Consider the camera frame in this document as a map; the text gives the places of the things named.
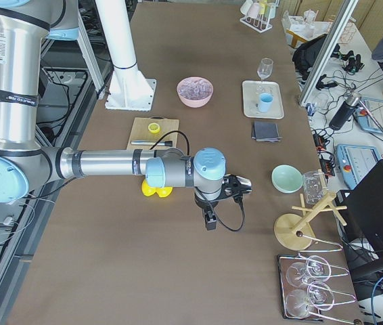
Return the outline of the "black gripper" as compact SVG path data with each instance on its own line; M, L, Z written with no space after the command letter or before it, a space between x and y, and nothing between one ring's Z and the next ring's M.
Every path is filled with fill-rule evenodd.
M194 200L195 203L202 209L202 216L205 222L205 227L208 231L216 230L217 222L219 222L223 227L225 227L229 231L240 231L245 224L246 214L244 211L243 195L234 196L232 194L231 181L232 174L225 175L221 182L221 191L219 192L218 196L213 199L209 199L208 195L203 193L203 191L200 190L198 187L194 188ZM232 198L234 202L239 205L242 214L241 224L236 229L226 225L215 211L215 207L220 201L227 200L229 198Z

